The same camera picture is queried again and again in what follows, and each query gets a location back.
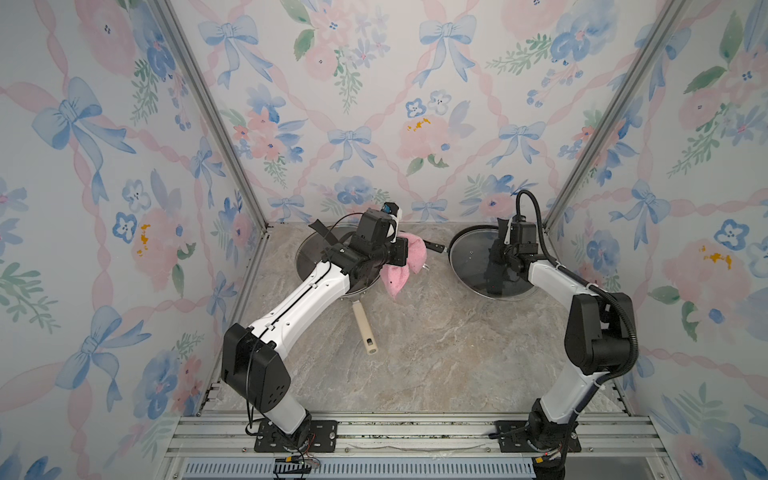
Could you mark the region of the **pink cloth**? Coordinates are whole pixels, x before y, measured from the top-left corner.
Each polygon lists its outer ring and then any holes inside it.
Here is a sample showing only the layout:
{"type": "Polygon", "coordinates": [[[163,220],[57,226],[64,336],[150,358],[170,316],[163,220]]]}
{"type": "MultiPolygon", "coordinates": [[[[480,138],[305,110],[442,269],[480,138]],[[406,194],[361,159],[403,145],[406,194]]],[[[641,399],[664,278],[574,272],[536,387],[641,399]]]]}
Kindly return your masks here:
{"type": "Polygon", "coordinates": [[[392,299],[397,298],[410,276],[418,274],[423,269],[427,260],[426,244],[421,237],[411,233],[402,233],[399,239],[406,239],[408,243],[405,265],[395,266],[387,264],[380,272],[384,287],[392,299]]]}

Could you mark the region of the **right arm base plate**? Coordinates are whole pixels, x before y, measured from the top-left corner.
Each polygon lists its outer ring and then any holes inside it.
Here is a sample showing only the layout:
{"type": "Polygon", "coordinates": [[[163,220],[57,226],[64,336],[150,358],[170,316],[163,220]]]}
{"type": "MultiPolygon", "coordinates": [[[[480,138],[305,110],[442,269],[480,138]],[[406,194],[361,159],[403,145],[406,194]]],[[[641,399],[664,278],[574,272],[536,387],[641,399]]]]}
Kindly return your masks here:
{"type": "Polygon", "coordinates": [[[522,420],[497,420],[488,438],[498,442],[502,453],[554,454],[567,446],[569,453],[581,452],[578,435],[572,431],[565,437],[565,424],[537,423],[522,420]]]}

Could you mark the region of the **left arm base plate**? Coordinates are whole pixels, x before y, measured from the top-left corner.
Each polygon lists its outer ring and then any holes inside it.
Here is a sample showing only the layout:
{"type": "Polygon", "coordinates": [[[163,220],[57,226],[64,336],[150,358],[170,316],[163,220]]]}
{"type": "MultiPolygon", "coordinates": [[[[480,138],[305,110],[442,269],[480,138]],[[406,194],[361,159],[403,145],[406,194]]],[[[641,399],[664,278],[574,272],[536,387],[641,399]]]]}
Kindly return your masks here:
{"type": "Polygon", "coordinates": [[[262,421],[255,436],[257,453],[333,453],[338,438],[335,420],[304,421],[296,432],[286,434],[271,421],[262,421]]]}

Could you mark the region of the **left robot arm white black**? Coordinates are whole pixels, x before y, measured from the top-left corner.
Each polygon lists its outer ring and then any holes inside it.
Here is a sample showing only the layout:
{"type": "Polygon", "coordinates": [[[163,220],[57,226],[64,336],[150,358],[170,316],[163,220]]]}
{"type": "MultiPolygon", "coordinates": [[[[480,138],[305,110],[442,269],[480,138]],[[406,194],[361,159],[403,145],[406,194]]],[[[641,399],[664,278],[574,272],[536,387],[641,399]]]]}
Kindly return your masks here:
{"type": "Polygon", "coordinates": [[[300,449],[310,435],[311,414],[290,393],[284,360],[309,326],[352,287],[378,276],[386,265],[407,263],[407,240],[399,236],[402,212],[386,202],[361,214],[356,230],[339,239],[321,221],[310,227],[322,238],[319,262],[306,279],[269,313],[223,338],[221,380],[300,449]]]}

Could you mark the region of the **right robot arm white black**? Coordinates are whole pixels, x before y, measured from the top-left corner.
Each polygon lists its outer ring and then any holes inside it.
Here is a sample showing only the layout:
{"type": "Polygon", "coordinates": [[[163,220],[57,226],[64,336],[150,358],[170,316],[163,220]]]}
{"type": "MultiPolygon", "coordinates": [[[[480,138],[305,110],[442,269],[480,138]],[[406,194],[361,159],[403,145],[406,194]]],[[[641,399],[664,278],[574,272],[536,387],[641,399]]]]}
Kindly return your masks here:
{"type": "Polygon", "coordinates": [[[563,346],[568,362],[553,386],[535,400],[521,426],[496,424],[501,445],[547,454],[563,452],[577,419],[598,390],[634,366],[638,342],[631,299],[611,294],[544,254],[536,224],[517,216],[498,221],[490,249],[491,271],[513,272],[568,309],[563,346]]]}

